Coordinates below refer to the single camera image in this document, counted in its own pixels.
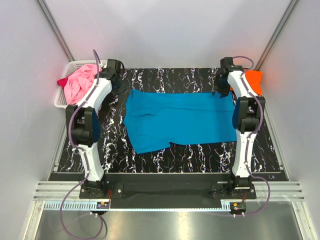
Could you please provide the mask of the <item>blue t shirt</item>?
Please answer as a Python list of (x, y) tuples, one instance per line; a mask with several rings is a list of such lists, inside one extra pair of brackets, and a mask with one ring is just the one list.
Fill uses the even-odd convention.
[(169, 148), (236, 141), (231, 95), (130, 92), (124, 125), (137, 154)]

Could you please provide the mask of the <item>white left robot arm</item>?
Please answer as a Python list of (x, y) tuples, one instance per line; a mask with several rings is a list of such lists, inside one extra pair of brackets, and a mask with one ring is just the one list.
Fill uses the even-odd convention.
[(93, 85), (75, 105), (65, 109), (67, 136), (73, 148), (79, 151), (84, 167), (84, 178), (80, 180), (81, 199), (98, 199), (108, 196), (108, 183), (98, 152), (101, 125), (98, 111), (104, 99), (121, 85), (121, 70), (124, 64), (117, 59), (108, 59), (93, 79)]

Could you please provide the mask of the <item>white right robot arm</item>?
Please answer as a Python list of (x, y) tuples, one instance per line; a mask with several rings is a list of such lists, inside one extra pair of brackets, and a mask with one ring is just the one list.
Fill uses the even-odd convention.
[(232, 125), (236, 132), (235, 159), (230, 173), (230, 179), (219, 193), (220, 197), (229, 195), (232, 199), (253, 200), (257, 197), (251, 171), (253, 145), (263, 119), (266, 100), (255, 93), (250, 86), (244, 69), (234, 64), (235, 57), (224, 57), (220, 60), (213, 85), (213, 93), (226, 97), (230, 91), (236, 97)]

